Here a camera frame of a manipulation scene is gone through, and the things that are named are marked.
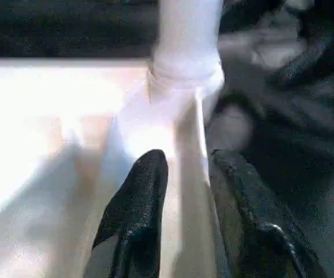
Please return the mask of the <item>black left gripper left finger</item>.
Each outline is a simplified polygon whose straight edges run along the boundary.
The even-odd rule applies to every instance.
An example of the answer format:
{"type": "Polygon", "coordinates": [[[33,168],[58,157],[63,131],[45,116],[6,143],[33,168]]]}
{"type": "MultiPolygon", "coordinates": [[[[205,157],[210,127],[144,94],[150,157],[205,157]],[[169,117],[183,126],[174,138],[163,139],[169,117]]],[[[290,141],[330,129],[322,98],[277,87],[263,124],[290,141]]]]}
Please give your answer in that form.
{"type": "Polygon", "coordinates": [[[159,276],[167,181],[164,152],[150,150],[135,161],[106,206],[92,249],[110,239],[116,240],[108,277],[159,276]]]}

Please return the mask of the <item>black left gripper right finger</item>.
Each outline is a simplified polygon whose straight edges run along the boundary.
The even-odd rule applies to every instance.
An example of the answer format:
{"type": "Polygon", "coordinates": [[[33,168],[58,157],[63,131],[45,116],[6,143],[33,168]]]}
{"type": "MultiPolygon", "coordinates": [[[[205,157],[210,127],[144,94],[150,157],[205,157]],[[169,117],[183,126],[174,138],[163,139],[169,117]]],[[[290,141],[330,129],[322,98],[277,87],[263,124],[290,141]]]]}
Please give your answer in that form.
{"type": "Polygon", "coordinates": [[[214,150],[212,160],[236,201],[251,241],[280,252],[298,277],[326,277],[289,208],[265,185],[256,168],[240,154],[223,149],[214,150]]]}

